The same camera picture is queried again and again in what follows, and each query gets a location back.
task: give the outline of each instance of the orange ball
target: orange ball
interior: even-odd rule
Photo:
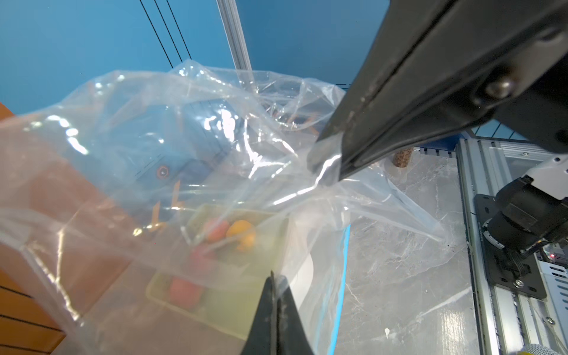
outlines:
[[[233,223],[233,225],[227,230],[227,238],[232,236],[240,236],[238,250],[246,251],[250,250],[254,246],[254,241],[256,239],[256,230],[254,226],[244,220],[240,219]]]

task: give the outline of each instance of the blue tape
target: blue tape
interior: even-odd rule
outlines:
[[[333,275],[335,272],[335,266],[333,265],[331,268],[331,274]],[[327,292],[325,293],[325,297],[323,303],[321,304],[320,309],[320,316],[318,320],[318,327],[316,329],[316,340],[314,341],[314,352],[317,353],[319,349],[319,341],[321,336],[321,326],[323,325],[323,320],[325,318],[325,313],[327,310],[327,305],[329,304],[329,299],[331,298],[331,289],[333,288],[333,282],[329,281],[329,287],[327,288]]]
[[[333,355],[335,346],[337,345],[337,334],[339,334],[339,323],[341,322],[341,310],[343,309],[343,296],[345,294],[345,277],[347,275],[347,251],[349,250],[349,235],[351,234],[351,225],[345,229],[343,242],[343,276],[341,278],[341,289],[339,290],[339,300],[337,301],[335,324],[333,325],[333,334],[331,335],[331,343],[329,345],[328,355]]]

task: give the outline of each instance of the white robot part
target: white robot part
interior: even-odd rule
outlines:
[[[527,171],[532,186],[561,200],[568,197],[568,154],[555,154]]]

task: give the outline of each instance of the cork stopper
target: cork stopper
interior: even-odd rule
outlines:
[[[406,168],[408,163],[410,162],[410,155],[412,155],[413,148],[406,148],[394,154],[392,157],[392,163],[394,166],[398,166],[399,168]]]

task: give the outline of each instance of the wooden drawer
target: wooden drawer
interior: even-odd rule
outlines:
[[[33,298],[4,289],[0,289],[0,315],[59,328]]]
[[[0,344],[51,352],[64,337],[61,331],[0,317]]]
[[[42,355],[48,353],[40,353],[37,351],[11,348],[9,346],[0,345],[0,355]]]
[[[8,110],[8,108],[0,102],[0,120],[12,116],[14,116],[12,111]]]
[[[25,294],[20,286],[0,269],[0,287]]]

